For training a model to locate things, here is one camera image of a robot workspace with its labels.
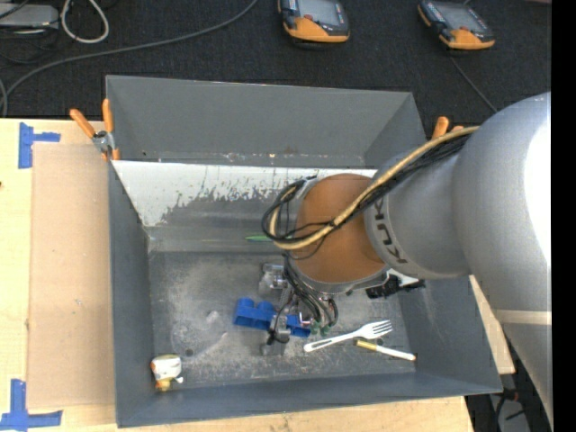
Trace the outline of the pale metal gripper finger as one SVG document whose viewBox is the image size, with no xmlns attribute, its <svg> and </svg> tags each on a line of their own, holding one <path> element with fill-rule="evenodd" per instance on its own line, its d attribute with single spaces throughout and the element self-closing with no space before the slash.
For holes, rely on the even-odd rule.
<svg viewBox="0 0 576 432">
<path fill-rule="evenodd" d="M 259 295 L 265 298 L 279 297 L 286 289 L 284 266 L 275 263 L 263 263 L 258 282 Z"/>
<path fill-rule="evenodd" d="M 287 318 L 277 316 L 271 323 L 265 342 L 260 346 L 262 356 L 283 356 L 290 341 L 291 331 L 287 327 Z"/>
</svg>

